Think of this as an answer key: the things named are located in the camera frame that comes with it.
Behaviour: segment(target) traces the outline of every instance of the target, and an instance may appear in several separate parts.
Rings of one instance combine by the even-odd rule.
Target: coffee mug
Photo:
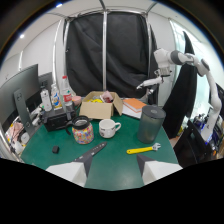
[[[104,119],[99,123],[99,132],[100,135],[104,138],[112,138],[115,135],[116,131],[118,131],[120,128],[121,123],[115,123],[111,119]]]

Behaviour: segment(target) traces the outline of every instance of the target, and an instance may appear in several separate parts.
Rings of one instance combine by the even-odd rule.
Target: white bottle
[[[65,106],[72,105],[72,94],[68,83],[68,78],[66,75],[62,77],[61,95],[63,96]]]
[[[45,89],[45,87],[42,87],[42,91],[40,93],[41,98],[42,98],[42,102],[44,105],[44,110],[45,111],[50,111],[52,109],[52,105],[51,105],[51,101],[50,101],[50,97],[49,97],[49,92],[47,89]]]
[[[51,101],[55,110],[62,108],[60,95],[56,83],[51,85]]]

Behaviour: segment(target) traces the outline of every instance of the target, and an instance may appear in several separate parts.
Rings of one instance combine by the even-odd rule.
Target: jar lid
[[[157,105],[146,105],[142,108],[142,112],[151,118],[163,119],[166,117],[166,112]]]
[[[72,123],[75,129],[82,130],[89,126],[89,118],[86,116],[78,116],[72,121]]]

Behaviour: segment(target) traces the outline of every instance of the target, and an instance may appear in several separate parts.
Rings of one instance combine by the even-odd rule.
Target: cardboard box
[[[92,103],[87,100],[92,99],[94,96],[100,96],[103,92],[90,92],[83,100],[80,108],[79,115],[85,115],[88,118],[93,119],[110,119],[114,115],[114,107],[118,111],[119,115],[122,115],[123,101],[117,95],[117,93],[110,92],[114,101],[113,103]]]

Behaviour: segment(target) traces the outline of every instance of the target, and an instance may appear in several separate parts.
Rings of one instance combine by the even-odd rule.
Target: computer monitor
[[[39,79],[40,87],[45,86],[49,94],[51,94],[51,85],[53,84],[52,72],[48,72],[46,74],[40,75],[38,79]]]
[[[219,115],[222,117],[222,119],[224,120],[224,90],[222,89],[222,87],[220,87],[217,83],[216,83],[216,86],[217,86],[217,90],[218,90],[218,95],[219,95],[219,98],[221,100],[221,103],[222,103],[222,108],[220,110],[220,113]],[[209,100],[208,100],[208,103],[211,104],[211,91],[209,93]]]
[[[37,64],[18,72],[0,88],[0,123],[4,132],[9,129],[16,117],[20,115],[18,111],[18,102],[16,102],[14,96],[14,93],[19,90],[21,90],[25,101],[25,110],[27,107],[31,112],[39,105],[38,103],[41,102]]]

